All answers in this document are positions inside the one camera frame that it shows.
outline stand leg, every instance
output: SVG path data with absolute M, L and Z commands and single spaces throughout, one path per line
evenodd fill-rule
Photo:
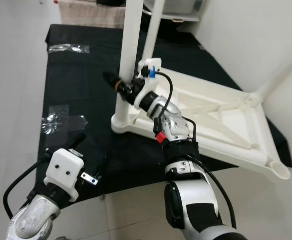
M 122 38 L 119 77 L 130 83 L 134 75 L 143 0 L 127 0 L 124 33 Z M 129 124 L 129 103 L 117 95 L 115 114 L 111 118 L 111 128 L 116 133 L 124 133 Z
M 165 0 L 155 0 L 155 4 L 154 4 L 153 12 L 151 15 L 148 32 L 147 32 L 144 52 L 142 53 L 142 60 L 152 58 L 164 5 L 165 5 Z

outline robotic arm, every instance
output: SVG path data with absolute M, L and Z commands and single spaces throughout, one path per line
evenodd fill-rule
M 237 232 L 234 222 L 233 227 L 221 223 L 216 196 L 205 173 L 209 171 L 199 161 L 195 123 L 182 117 L 180 110 L 170 102 L 172 82 L 159 72 L 160 68 L 159 58 L 141 61 L 139 76 L 129 85 L 116 74 L 105 72 L 103 76 L 124 100 L 146 111 L 154 121 L 155 137 L 162 146 L 166 160 L 168 184 L 165 187 L 165 206 L 168 223 L 180 229 L 187 240 L 247 240 Z M 156 75 L 163 75 L 169 81 L 171 90 L 168 98 L 154 93 Z M 188 122 L 194 125 L 192 138 Z M 4 201 L 10 218 L 7 240 L 46 240 L 60 209 L 78 198 L 77 190 L 83 181 L 93 185 L 98 183 L 99 176 L 85 173 L 83 155 L 73 150 L 83 138 L 79 136 L 55 152 L 47 150 L 44 158 L 50 163 L 44 179 L 45 188 L 41 193 L 34 194 L 29 205 L 12 216 Z M 13 182 L 7 189 L 4 200 L 17 183 Z
M 168 223 L 180 229 L 187 240 L 246 240 L 235 228 L 219 221 L 216 196 L 199 161 L 195 123 L 194 135 L 190 138 L 188 121 L 191 120 L 183 118 L 180 110 L 170 102 L 172 83 L 168 76 L 159 72 L 161 60 L 147 59 L 139 62 L 138 67 L 139 75 L 130 85 L 111 72 L 103 76 L 124 100 L 146 111 L 154 121 L 154 134 L 162 145 L 167 164 L 165 206 Z M 163 75 L 169 81 L 168 99 L 153 92 L 157 85 L 156 75 Z
M 83 171 L 83 155 L 73 149 L 85 137 L 82 133 L 73 138 L 65 148 L 54 152 L 46 150 L 41 159 L 41 161 L 50 161 L 44 179 L 45 187 L 41 193 L 33 194 L 34 197 L 29 205 L 22 207 L 13 217 L 9 216 L 7 240 L 46 240 L 50 235 L 53 220 L 60 214 L 60 209 L 65 207 L 68 202 L 76 201 L 77 190 L 83 183 L 85 181 L 92 185 L 98 183 L 99 176 L 93 177 Z M 14 187 L 17 183 L 14 181 L 11 186 Z M 11 212 L 8 205 L 5 204 L 5 199 L 11 186 L 4 194 L 4 206 L 8 215 L 11 215 Z

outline white wall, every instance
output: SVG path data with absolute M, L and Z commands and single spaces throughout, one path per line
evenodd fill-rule
M 292 0 L 207 0 L 202 21 L 192 32 L 247 92 L 286 78 L 264 108 L 288 139 L 292 154 Z M 292 239 L 292 177 L 274 184 L 245 169 L 223 170 L 217 176 L 233 201 L 238 229 L 248 239 Z M 227 219 L 224 202 L 221 208 Z

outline black tablecloth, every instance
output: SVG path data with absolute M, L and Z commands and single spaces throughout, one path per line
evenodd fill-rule
M 140 34 L 137 60 L 141 58 L 145 37 L 145 33 Z M 90 53 L 59 51 L 48 55 L 42 112 L 45 118 L 49 107 L 64 105 L 70 116 L 84 115 L 88 120 L 84 130 L 88 138 L 76 150 L 85 155 L 85 171 L 92 175 L 100 172 L 102 179 L 98 186 L 84 184 L 77 201 L 163 181 L 165 163 L 156 141 L 129 132 L 115 134 L 110 129 L 116 94 L 103 80 L 102 72 L 118 70 L 122 30 L 54 24 L 46 42 L 48 47 L 68 43 L 90 48 Z M 154 57 L 162 59 L 164 68 L 240 89 L 190 33 L 159 38 Z M 269 124 L 282 162 L 292 167 L 287 140 Z M 38 157 L 46 147 L 60 146 L 78 132 L 41 134 Z M 201 160 L 212 171 L 235 167 L 206 156 Z M 43 184 L 46 168 L 46 164 L 38 168 L 37 186 Z

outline white plastic stand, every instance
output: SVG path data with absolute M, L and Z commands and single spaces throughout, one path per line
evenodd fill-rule
M 128 53 L 133 55 L 131 61 L 136 57 L 136 51 L 131 50 L 136 47 L 132 45 L 131 38 L 138 38 L 136 32 L 139 32 L 139 29 L 138 31 L 132 29 L 130 21 L 126 20 L 131 18 L 134 18 L 135 22 L 140 20 L 138 10 L 130 12 L 129 9 L 133 4 L 140 7 L 139 4 L 142 2 L 127 1 L 123 50 L 129 45 Z M 152 56 L 160 23 L 158 16 L 162 13 L 163 5 L 163 0 L 156 0 L 143 58 Z M 129 34 L 130 40 L 126 40 L 125 33 Z M 122 69 L 123 66 L 120 64 L 121 77 L 132 77 L 133 68 L 130 66 Z M 172 79 L 174 90 L 171 102 L 181 110 L 183 116 L 196 122 L 200 154 L 262 173 L 274 182 L 290 178 L 290 171 L 280 161 L 262 107 L 263 93 L 274 89 L 278 81 L 267 83 L 267 86 L 261 87 L 256 93 L 246 93 L 164 68 L 161 72 Z M 159 85 L 156 93 L 168 96 L 168 83 L 161 76 L 157 78 Z M 132 132 L 154 138 L 153 122 L 147 118 L 146 113 L 128 106 L 119 96 L 116 114 L 112 117 L 111 123 L 116 133 Z

